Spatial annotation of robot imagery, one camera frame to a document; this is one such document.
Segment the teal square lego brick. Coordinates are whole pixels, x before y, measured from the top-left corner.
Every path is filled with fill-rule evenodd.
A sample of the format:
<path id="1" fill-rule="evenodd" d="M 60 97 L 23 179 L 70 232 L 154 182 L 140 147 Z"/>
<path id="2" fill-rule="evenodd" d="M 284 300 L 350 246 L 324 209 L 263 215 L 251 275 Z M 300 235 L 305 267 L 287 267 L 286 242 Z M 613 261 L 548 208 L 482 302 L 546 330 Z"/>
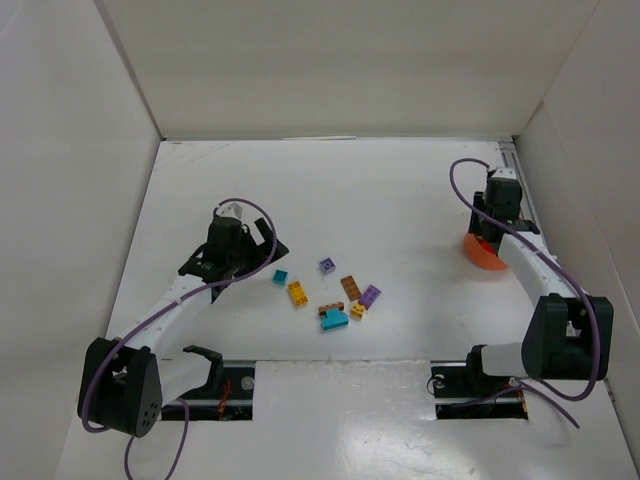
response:
<path id="1" fill-rule="evenodd" d="M 288 272 L 285 270 L 277 269 L 272 277 L 272 281 L 280 286 L 285 286 L 288 280 Z"/>

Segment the orange divided round container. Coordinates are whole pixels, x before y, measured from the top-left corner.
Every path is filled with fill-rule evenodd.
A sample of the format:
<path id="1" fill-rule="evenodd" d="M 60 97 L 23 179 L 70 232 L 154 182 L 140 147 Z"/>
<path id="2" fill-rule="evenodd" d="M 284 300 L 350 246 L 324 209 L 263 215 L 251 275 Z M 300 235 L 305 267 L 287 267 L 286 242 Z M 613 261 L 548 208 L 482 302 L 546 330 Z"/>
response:
<path id="1" fill-rule="evenodd" d="M 498 257 L 493 247 L 473 233 L 467 232 L 464 235 L 463 249 L 467 259 L 478 268 L 487 271 L 508 269 L 508 265 Z"/>

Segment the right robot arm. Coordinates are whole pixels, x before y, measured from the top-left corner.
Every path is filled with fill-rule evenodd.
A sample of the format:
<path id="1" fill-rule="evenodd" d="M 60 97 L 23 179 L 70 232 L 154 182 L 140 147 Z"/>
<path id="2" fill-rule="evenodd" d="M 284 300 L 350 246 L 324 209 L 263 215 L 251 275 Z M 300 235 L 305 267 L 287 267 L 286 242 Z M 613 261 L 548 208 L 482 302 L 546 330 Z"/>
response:
<path id="1" fill-rule="evenodd" d="M 614 308 L 579 294 L 561 274 L 534 222 L 521 216 L 523 190 L 513 172 L 491 171 L 474 193 L 464 249 L 476 266 L 511 270 L 533 305 L 520 342 L 476 346 L 483 374 L 535 380 L 602 380 L 608 371 Z"/>

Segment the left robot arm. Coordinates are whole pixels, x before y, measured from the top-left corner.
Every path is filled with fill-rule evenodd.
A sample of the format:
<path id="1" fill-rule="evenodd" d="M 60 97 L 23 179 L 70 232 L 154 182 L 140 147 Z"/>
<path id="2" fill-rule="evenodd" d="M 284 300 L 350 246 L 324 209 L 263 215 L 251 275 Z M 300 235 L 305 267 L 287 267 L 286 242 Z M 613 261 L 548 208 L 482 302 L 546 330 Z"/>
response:
<path id="1" fill-rule="evenodd" d="M 287 255 L 273 222 L 250 226 L 233 217 L 212 219 L 207 239 L 179 268 L 161 300 L 144 318 L 113 338 L 96 338 L 87 348 L 77 414 L 92 433 L 115 430 L 141 438 L 162 409 L 185 394 L 215 394 L 224 381 L 220 353 L 181 335 L 233 283 L 255 275 Z"/>

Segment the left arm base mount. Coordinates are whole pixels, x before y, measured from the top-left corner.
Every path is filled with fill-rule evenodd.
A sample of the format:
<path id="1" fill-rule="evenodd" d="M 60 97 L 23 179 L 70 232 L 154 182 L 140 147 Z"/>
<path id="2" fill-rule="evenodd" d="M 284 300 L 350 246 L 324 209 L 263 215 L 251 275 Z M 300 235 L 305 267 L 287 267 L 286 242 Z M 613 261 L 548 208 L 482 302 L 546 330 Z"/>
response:
<path id="1" fill-rule="evenodd" d="M 253 417 L 255 364 L 226 361 L 191 345 L 160 360 L 161 418 L 166 421 L 250 421 Z"/>

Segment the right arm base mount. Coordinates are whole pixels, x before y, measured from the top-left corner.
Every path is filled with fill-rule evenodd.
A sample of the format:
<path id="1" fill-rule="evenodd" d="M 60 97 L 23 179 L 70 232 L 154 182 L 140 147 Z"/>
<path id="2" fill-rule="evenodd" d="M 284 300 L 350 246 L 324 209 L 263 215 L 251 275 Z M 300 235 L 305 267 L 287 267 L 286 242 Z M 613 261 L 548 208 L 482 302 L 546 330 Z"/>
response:
<path id="1" fill-rule="evenodd" d="M 427 390 L 435 399 L 438 420 L 527 420 L 521 390 L 504 375 L 487 375 L 481 363 L 482 345 L 474 346 L 464 360 L 430 362 Z"/>

